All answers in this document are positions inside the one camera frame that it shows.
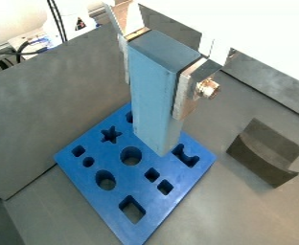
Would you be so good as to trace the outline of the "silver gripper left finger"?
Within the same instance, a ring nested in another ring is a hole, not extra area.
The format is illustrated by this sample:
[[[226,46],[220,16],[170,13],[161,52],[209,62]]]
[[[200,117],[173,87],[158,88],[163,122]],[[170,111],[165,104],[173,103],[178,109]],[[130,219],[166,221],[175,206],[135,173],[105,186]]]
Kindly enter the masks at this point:
[[[137,1],[105,1],[105,9],[118,33],[119,48],[125,58],[126,82],[131,83],[129,44],[147,33],[150,28],[145,25]]]

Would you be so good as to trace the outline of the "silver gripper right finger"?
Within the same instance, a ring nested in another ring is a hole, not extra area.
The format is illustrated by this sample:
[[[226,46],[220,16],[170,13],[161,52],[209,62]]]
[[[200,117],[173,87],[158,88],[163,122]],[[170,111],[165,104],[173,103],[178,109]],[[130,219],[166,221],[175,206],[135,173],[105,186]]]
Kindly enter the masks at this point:
[[[181,73],[173,107],[175,120],[187,118],[201,98],[216,98],[221,84],[214,80],[214,75],[221,69],[220,63],[204,57]]]

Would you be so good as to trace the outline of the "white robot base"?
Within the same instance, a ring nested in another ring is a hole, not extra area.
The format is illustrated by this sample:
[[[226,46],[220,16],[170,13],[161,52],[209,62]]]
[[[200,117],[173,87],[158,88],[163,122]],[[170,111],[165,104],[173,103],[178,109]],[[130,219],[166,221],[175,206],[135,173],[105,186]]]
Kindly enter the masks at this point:
[[[0,0],[0,56],[35,56],[102,24],[91,17],[101,0]]]

